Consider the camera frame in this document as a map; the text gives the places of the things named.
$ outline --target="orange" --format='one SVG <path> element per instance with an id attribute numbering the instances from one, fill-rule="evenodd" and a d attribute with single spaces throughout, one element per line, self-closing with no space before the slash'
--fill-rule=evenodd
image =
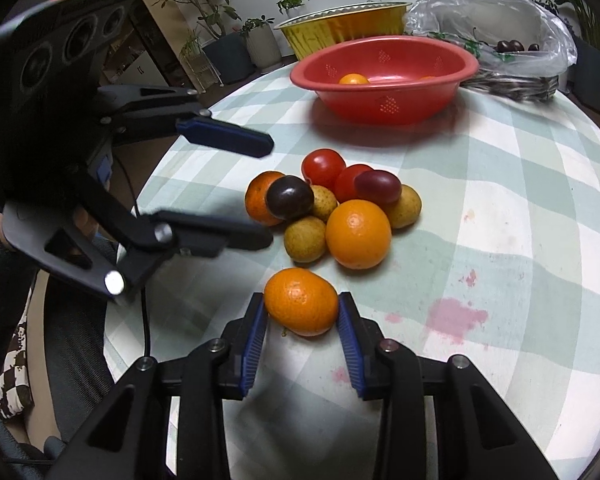
<path id="1" fill-rule="evenodd" d="M 391 225 L 376 204 L 348 200 L 329 216 L 326 239 L 338 263 L 349 269 L 370 269 L 389 252 Z"/>
<path id="2" fill-rule="evenodd" d="M 265 202 L 267 189 L 269 189 L 273 181 L 279 179 L 281 176 L 285 176 L 285 174 L 279 171 L 265 171 L 254 178 L 249 184 L 247 192 L 244 194 L 244 206 L 247 208 L 247 214 L 256 222 L 266 226 L 282 222 L 282 220 L 269 212 Z"/>
<path id="3" fill-rule="evenodd" d="M 314 336 L 327 332 L 338 317 L 333 285 L 310 270 L 292 267 L 270 277 L 264 287 L 269 315 L 292 332 Z"/>
<path id="4" fill-rule="evenodd" d="M 363 85 L 367 84 L 368 82 L 369 79 L 364 77 L 362 74 L 356 73 L 344 75 L 342 78 L 340 78 L 340 81 L 338 81 L 338 83 L 341 85 Z"/>

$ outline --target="clear plastic bag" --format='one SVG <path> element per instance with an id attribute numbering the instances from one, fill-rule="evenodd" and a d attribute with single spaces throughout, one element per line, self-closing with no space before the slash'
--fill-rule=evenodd
<path id="1" fill-rule="evenodd" d="M 563 21 L 530 0 L 419 0 L 404 15 L 404 31 L 462 46 L 481 72 L 501 76 L 554 77 L 578 57 Z M 539 52 L 495 50 L 501 40 L 518 40 Z"/>

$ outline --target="red colander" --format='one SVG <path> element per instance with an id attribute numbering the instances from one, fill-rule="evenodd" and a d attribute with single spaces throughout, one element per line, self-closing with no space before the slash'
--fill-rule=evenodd
<path id="1" fill-rule="evenodd" d="M 379 36 L 328 46 L 305 57 L 291 81 L 314 90 L 333 112 L 363 124 L 411 124 L 444 109 L 460 83 L 478 72 L 470 52 L 445 41 Z M 338 81 L 347 74 L 368 84 Z"/>

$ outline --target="checkered tablecloth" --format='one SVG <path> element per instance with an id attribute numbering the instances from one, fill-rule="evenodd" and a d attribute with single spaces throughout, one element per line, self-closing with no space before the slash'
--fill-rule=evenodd
<path id="1" fill-rule="evenodd" d="M 348 164 L 394 172 L 422 197 L 416 227 L 394 236 L 377 269 L 347 271 L 324 258 L 312 270 L 350 290 L 363 316 L 417 354 L 468 355 L 561 480 L 576 479 L 600 448 L 600 130 L 561 94 L 516 104 L 465 90 L 417 126 L 345 124 L 293 86 L 290 70 L 213 108 L 217 119 L 271 134 L 271 156 L 180 138 L 143 189 L 141 208 L 245 219 L 254 176 L 300 174 L 302 158 L 322 147 Z M 252 292 L 291 265 L 281 234 L 257 253 L 174 258 L 148 285 L 154 355 L 180 357 L 218 336 Z M 141 351 L 138 305 L 111 305 L 114 376 Z M 335 330 L 309 341 L 271 322 L 254 389 L 224 411 L 234 480 L 371 478 L 379 405 L 350 387 Z M 171 431 L 171 463 L 173 453 Z"/>

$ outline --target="person's leg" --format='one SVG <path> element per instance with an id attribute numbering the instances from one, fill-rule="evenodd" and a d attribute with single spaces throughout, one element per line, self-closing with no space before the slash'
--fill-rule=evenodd
<path id="1" fill-rule="evenodd" d="M 114 260 L 108 240 L 94 244 Z M 45 359 L 62 440 L 68 442 L 113 386 L 104 359 L 107 302 L 50 277 L 45 295 Z"/>

